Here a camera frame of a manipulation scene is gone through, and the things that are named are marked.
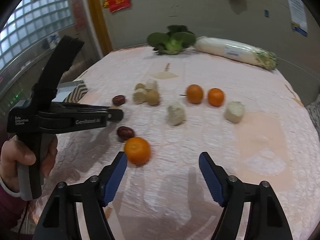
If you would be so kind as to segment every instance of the person's arm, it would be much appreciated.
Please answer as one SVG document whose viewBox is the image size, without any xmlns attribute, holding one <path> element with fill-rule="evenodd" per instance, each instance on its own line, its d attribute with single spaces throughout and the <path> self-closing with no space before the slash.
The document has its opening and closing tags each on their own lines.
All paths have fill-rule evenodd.
<svg viewBox="0 0 320 240">
<path fill-rule="evenodd" d="M 55 164 L 58 140 L 55 136 L 50 143 L 47 157 L 41 163 L 41 173 L 48 176 Z M 6 141 L 0 156 L 0 224 L 4 229 L 15 227 L 26 206 L 19 195 L 16 163 L 32 165 L 36 161 L 34 153 L 23 142 L 13 137 Z"/>
</svg>

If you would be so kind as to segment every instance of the small orange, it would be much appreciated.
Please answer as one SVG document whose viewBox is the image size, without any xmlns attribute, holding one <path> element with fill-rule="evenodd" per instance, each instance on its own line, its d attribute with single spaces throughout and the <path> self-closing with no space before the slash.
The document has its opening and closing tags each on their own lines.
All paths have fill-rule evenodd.
<svg viewBox="0 0 320 240">
<path fill-rule="evenodd" d="M 150 158 L 150 145 L 145 139 L 132 137 L 125 143 L 124 152 L 129 162 L 135 165 L 143 165 Z"/>
<path fill-rule="evenodd" d="M 208 102 L 212 106 L 221 106 L 224 101 L 224 93 L 219 88 L 212 88 L 208 91 Z"/>
<path fill-rule="evenodd" d="M 203 90 L 198 85 L 190 85 L 186 90 L 187 99 L 192 104 L 199 104 L 203 98 Z"/>
</svg>

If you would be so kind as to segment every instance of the black cable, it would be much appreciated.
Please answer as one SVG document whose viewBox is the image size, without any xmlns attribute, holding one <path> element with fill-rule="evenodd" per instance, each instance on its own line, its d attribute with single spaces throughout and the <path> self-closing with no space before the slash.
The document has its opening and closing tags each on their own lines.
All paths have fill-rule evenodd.
<svg viewBox="0 0 320 240">
<path fill-rule="evenodd" d="M 28 201 L 27 204 L 26 204 L 26 210 L 25 210 L 25 212 L 24 212 L 24 216 L 23 216 L 23 219 L 22 219 L 21 224 L 20 224 L 20 227 L 19 227 L 17 240 L 20 240 L 22 225 L 23 225 L 23 222 L 24 222 L 24 220 L 26 219 L 26 216 L 27 216 L 27 213 L 28 213 L 28 206 L 29 206 L 29 201 Z"/>
</svg>

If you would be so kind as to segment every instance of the blue gripper pad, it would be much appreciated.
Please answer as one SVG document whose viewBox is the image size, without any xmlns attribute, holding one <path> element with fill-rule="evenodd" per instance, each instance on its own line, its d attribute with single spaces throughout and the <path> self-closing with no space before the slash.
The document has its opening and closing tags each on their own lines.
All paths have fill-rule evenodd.
<svg viewBox="0 0 320 240">
<path fill-rule="evenodd" d="M 213 200 L 217 202 L 219 206 L 223 206 L 224 198 L 222 195 L 222 185 L 220 184 L 217 176 L 214 174 L 203 153 L 201 153 L 199 156 L 199 167 Z"/>
<path fill-rule="evenodd" d="M 124 175 L 125 169 L 127 168 L 127 155 L 123 153 L 115 169 L 113 170 L 110 179 L 104 187 L 103 202 L 108 205 L 109 202 L 113 201 L 116 192 Z"/>
</svg>

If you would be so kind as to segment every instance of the window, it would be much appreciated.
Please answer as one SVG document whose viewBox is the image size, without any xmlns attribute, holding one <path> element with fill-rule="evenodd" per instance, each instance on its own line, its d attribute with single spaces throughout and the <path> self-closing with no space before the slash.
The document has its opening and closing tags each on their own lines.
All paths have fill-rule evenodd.
<svg viewBox="0 0 320 240">
<path fill-rule="evenodd" d="M 0 69 L 34 43 L 72 24 L 68 0 L 22 0 L 0 33 Z"/>
</svg>

